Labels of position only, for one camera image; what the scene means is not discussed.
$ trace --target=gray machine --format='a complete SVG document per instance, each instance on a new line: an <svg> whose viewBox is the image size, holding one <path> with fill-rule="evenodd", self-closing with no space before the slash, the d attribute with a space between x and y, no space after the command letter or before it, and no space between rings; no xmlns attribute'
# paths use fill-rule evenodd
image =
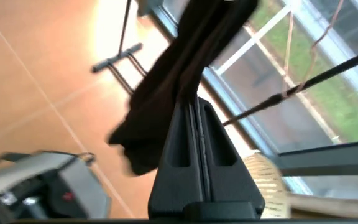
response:
<svg viewBox="0 0 358 224"><path fill-rule="evenodd" d="M107 218L110 198L89 168L94 160L92 153L3 154L0 161L13 163L0 169L0 219Z"/></svg>

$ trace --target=green lawn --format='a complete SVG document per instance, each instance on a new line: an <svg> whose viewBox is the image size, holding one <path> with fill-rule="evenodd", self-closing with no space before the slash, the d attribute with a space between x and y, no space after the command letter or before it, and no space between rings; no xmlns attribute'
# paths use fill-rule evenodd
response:
<svg viewBox="0 0 358 224"><path fill-rule="evenodd" d="M259 30L281 8L273 0L261 1L259 10L250 20L251 26L255 30ZM288 25L289 17L286 17L261 40L267 44L269 50L272 50L274 56L281 62L283 62L287 44ZM306 74L311 61L309 48L312 43L311 39L294 25L289 69L292 79L296 82L300 81ZM311 76L313 77L331 67L321 55L317 54ZM336 76L326 80L311 87L306 92L308 98L317 106L318 111L330 127L341 136L342 141L358 141L358 93L346 83L343 77Z"/></svg>

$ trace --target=window pane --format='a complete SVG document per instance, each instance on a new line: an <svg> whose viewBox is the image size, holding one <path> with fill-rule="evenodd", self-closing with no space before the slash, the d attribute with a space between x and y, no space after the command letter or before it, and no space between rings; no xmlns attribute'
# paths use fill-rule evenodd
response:
<svg viewBox="0 0 358 224"><path fill-rule="evenodd" d="M294 11L288 74L284 72L290 16L287 14L244 52L238 52L267 23L288 9L291 0L261 0L257 12L213 62L232 101L249 109L272 94L304 80L310 47L324 32L339 0L301 0ZM179 20L187 1L165 0ZM316 49L311 78L358 55L358 1L344 0L334 28ZM290 152L358 141L358 67L303 91L250 117L256 134L277 152ZM358 198L358 176L302 177L318 196Z"/></svg>

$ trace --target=black cloth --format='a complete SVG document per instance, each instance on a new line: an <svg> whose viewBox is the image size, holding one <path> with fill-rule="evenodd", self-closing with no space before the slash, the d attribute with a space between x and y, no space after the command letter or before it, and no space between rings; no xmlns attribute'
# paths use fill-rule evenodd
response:
<svg viewBox="0 0 358 224"><path fill-rule="evenodd" d="M136 88L130 110L110 135L120 144L134 174L158 167L177 101L196 98L203 69L238 33L257 0L192 0L178 25L178 37Z"/></svg>

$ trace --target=tile floor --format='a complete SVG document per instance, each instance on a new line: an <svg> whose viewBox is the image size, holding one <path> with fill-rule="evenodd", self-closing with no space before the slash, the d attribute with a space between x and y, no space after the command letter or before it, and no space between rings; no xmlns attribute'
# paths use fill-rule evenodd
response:
<svg viewBox="0 0 358 224"><path fill-rule="evenodd" d="M135 1L132 6L124 46L144 43L137 58L148 70L168 41L148 17L136 18ZM110 216L146 218L155 172L130 177L121 148L104 143L129 96L109 71L90 73L117 51L124 8L117 0L0 0L0 153L91 151L112 197ZM128 61L117 66L133 87L140 82ZM202 87L199 94L213 101ZM244 140L227 130L245 153Z"/></svg>

